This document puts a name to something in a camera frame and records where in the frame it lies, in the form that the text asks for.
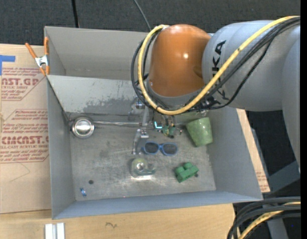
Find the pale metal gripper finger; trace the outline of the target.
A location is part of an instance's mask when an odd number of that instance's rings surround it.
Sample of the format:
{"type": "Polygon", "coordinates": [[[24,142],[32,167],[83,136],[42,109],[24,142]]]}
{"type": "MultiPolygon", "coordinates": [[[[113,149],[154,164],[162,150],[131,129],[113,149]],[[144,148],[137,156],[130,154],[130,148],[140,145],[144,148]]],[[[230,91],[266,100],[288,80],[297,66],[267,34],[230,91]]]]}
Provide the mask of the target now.
{"type": "Polygon", "coordinates": [[[143,142],[146,141],[148,138],[149,138],[149,134],[147,133],[146,129],[137,129],[135,136],[134,136],[133,145],[132,145],[133,155],[140,153],[138,148],[142,146],[143,142]]]}
{"type": "Polygon", "coordinates": [[[134,99],[128,112],[128,120],[134,120],[144,112],[144,104],[139,99],[134,99]]]}

